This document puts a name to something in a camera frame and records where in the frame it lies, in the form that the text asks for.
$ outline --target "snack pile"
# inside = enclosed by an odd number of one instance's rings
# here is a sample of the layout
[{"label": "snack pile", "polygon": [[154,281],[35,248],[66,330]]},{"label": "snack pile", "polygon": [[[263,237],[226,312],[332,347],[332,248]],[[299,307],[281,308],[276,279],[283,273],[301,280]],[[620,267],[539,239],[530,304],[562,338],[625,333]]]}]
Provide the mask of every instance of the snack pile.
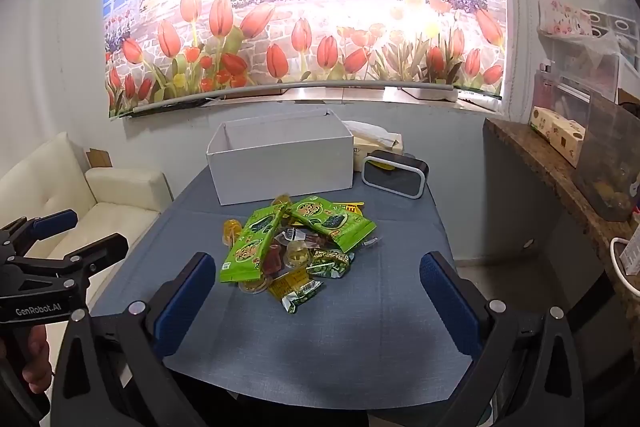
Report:
[{"label": "snack pile", "polygon": [[257,209],[244,227],[235,219],[225,221],[222,241],[230,250],[220,281],[237,282],[245,293],[268,289],[288,313],[295,313],[322,285],[312,277],[343,277],[355,250],[377,242],[367,237],[376,224],[362,215],[363,205],[319,196],[292,202],[283,194]]}]

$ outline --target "hand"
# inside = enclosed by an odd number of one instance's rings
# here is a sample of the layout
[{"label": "hand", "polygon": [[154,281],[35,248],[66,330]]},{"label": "hand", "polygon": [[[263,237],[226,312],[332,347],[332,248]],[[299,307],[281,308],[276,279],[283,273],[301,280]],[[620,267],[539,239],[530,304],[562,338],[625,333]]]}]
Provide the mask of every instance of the hand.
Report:
[{"label": "hand", "polygon": [[[52,377],[47,328],[44,325],[31,328],[28,344],[33,358],[23,369],[22,377],[33,393],[44,393],[51,385]],[[5,356],[4,343],[0,341],[0,359],[4,359]]]}]

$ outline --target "blue gripper pad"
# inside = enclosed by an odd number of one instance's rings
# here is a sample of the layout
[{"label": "blue gripper pad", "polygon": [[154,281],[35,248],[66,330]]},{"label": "blue gripper pad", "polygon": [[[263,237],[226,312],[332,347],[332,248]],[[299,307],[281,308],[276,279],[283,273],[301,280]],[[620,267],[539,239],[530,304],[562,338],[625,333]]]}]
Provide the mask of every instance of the blue gripper pad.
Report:
[{"label": "blue gripper pad", "polygon": [[174,354],[216,281],[216,262],[204,254],[154,323],[153,350],[162,359]]},{"label": "blue gripper pad", "polygon": [[482,352],[478,318],[430,253],[420,261],[420,282],[459,352],[477,360]]},{"label": "blue gripper pad", "polygon": [[42,241],[47,237],[71,230],[77,224],[78,215],[71,209],[63,210],[57,214],[35,219],[31,225],[30,234],[33,239]]}]

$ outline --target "gray tablecloth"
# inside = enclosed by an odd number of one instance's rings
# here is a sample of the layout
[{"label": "gray tablecloth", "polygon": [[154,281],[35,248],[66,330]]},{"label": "gray tablecloth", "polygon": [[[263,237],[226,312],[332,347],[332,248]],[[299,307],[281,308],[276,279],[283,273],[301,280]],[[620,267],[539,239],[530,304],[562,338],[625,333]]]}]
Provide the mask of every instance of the gray tablecloth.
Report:
[{"label": "gray tablecloth", "polygon": [[[167,367],[230,391],[307,407],[386,409],[449,397],[470,359],[460,355],[420,285],[423,254],[452,263],[447,235],[426,188],[409,200],[354,178],[330,201],[365,201],[380,243],[356,256],[343,279],[294,315],[268,292],[216,282]],[[92,314],[122,312],[174,278],[196,251],[220,269],[222,224],[267,203],[220,206],[204,169],[162,214],[100,296]]]}]

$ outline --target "white sofa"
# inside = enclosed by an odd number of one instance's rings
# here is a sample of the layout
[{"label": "white sofa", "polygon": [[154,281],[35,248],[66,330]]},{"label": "white sofa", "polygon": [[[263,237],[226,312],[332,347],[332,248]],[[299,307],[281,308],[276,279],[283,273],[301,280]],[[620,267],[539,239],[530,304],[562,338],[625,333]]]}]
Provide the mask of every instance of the white sofa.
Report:
[{"label": "white sofa", "polygon": [[[95,168],[82,174],[68,136],[61,133],[0,179],[0,227],[18,217],[40,217],[72,208],[78,214],[78,225],[36,242],[28,257],[61,259],[114,232],[127,238],[131,251],[171,201],[161,172]],[[89,309],[121,263],[91,277],[86,296]],[[65,328],[66,323],[47,325],[53,368]]]}]

